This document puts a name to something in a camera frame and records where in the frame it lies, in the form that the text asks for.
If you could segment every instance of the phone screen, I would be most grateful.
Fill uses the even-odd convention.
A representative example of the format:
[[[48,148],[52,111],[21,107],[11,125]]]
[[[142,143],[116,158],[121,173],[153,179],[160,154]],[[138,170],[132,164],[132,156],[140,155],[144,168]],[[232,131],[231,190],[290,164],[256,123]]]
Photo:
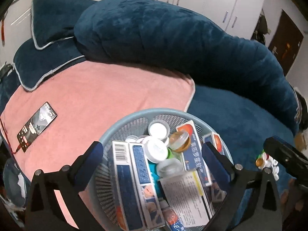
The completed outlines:
[[[35,112],[35,114],[29,119],[29,121],[27,121],[21,131],[17,134],[17,139],[24,152],[26,152],[27,148],[56,117],[56,112],[52,109],[48,102],[45,102],[44,105]]]

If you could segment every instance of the mesh basket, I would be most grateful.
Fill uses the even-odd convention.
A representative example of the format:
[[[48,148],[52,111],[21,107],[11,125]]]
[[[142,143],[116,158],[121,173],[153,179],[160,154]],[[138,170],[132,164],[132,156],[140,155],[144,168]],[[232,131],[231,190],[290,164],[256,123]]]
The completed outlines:
[[[96,172],[89,183],[91,188],[91,202],[94,204],[93,207],[97,213],[97,217],[100,219],[100,222],[103,223],[103,226],[107,231],[121,231],[115,214],[116,212],[109,180],[108,151],[110,150],[112,141],[125,141],[125,139],[131,135],[141,136],[147,134],[148,124],[154,119],[161,119],[167,122],[170,126],[171,133],[176,131],[177,126],[189,120],[194,121],[199,136],[203,136],[212,131],[214,132],[209,125],[201,121],[199,118],[182,111],[167,108],[154,108],[130,114],[109,128],[100,138],[100,142],[104,146],[102,163],[97,167]],[[229,150],[223,141],[222,145],[225,155],[231,162],[233,162]],[[186,230],[197,231],[202,228],[203,227],[201,226],[186,228]]]

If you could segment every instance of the white jar lid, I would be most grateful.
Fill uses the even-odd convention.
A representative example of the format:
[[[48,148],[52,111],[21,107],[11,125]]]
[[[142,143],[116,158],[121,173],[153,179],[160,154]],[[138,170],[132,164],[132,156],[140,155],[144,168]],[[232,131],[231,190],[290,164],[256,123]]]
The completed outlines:
[[[168,157],[168,149],[161,140],[148,140],[144,145],[144,153],[153,163],[159,163]]]
[[[177,158],[170,158],[157,164],[156,172],[159,177],[168,177],[183,171],[183,165]]]
[[[153,136],[146,136],[143,138],[143,140],[141,141],[142,144],[146,144],[149,140],[157,140],[157,138],[153,137]]]
[[[138,136],[128,136],[125,141],[129,143],[135,143],[136,140],[138,140]]]
[[[168,123],[158,119],[150,122],[147,131],[150,136],[153,136],[159,140],[164,140],[170,134],[170,127]]]

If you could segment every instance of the medicine box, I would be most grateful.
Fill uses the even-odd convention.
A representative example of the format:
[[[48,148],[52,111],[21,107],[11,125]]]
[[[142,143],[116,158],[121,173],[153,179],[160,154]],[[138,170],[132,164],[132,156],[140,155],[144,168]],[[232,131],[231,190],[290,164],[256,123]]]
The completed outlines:
[[[148,229],[163,227],[165,220],[159,205],[150,167],[144,154],[143,144],[130,143],[129,148],[146,226]]]
[[[119,226],[141,231],[165,225],[143,144],[112,142],[110,181]]]
[[[212,185],[209,169],[201,154],[201,143],[194,122],[188,121],[177,127],[177,131],[187,131],[191,139],[190,147],[180,153],[180,160],[185,170],[197,169],[203,187]]]
[[[212,211],[196,170],[184,171],[159,180],[168,204],[184,227],[206,225]]]
[[[219,134],[211,132],[207,135],[202,136],[202,141],[203,143],[210,142],[221,155],[224,155],[224,149]],[[215,203],[222,202],[226,196],[226,192],[219,188],[212,174],[211,177],[212,177],[212,186],[211,186],[212,202]]]
[[[202,136],[202,140],[203,143],[210,142],[221,155],[224,155],[224,149],[222,147],[219,134],[211,132],[207,135]]]

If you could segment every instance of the pillow piping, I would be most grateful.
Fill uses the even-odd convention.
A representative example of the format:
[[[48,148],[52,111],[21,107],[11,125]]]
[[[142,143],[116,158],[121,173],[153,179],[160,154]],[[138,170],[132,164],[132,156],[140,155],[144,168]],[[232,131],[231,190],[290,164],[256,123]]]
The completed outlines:
[[[54,42],[73,38],[73,36],[71,36],[71,37],[66,37],[66,38],[61,38],[61,39],[56,40],[56,41],[51,41],[51,42],[47,43],[45,46],[40,47],[40,46],[38,46],[37,41],[36,41],[36,38],[35,38],[33,21],[34,21],[34,12],[33,12],[33,0],[32,0],[32,5],[31,5],[31,34],[32,34],[34,46],[35,46],[35,48],[36,48],[37,50],[43,50],[43,49],[47,48],[49,45],[53,44]]]
[[[23,83],[23,81],[21,80],[20,74],[19,74],[19,72],[18,72],[18,70],[17,70],[16,65],[15,65],[14,62],[12,63],[12,66],[13,66],[14,69],[16,70],[16,73],[17,73],[17,75],[18,75],[18,79],[19,79],[19,81],[20,81],[21,86],[22,86],[26,91],[32,92],[32,91],[34,91],[34,90],[37,89],[37,87],[39,86],[39,84],[42,83],[42,81],[43,81],[47,76],[52,75],[52,74],[53,74],[54,72],[56,72],[58,69],[62,68],[62,67],[65,66],[66,64],[70,63],[71,61],[75,61],[75,60],[77,60],[77,59],[79,59],[79,58],[82,58],[82,57],[84,57],[84,55],[75,57],[75,58],[73,58],[73,59],[71,59],[71,60],[65,62],[64,64],[61,64],[60,66],[56,67],[55,69],[52,69],[51,71],[47,72],[46,74],[44,74],[44,75],[38,80],[38,82],[37,82],[37,83],[35,84],[35,86],[32,87],[32,88],[27,87],[27,86]]]

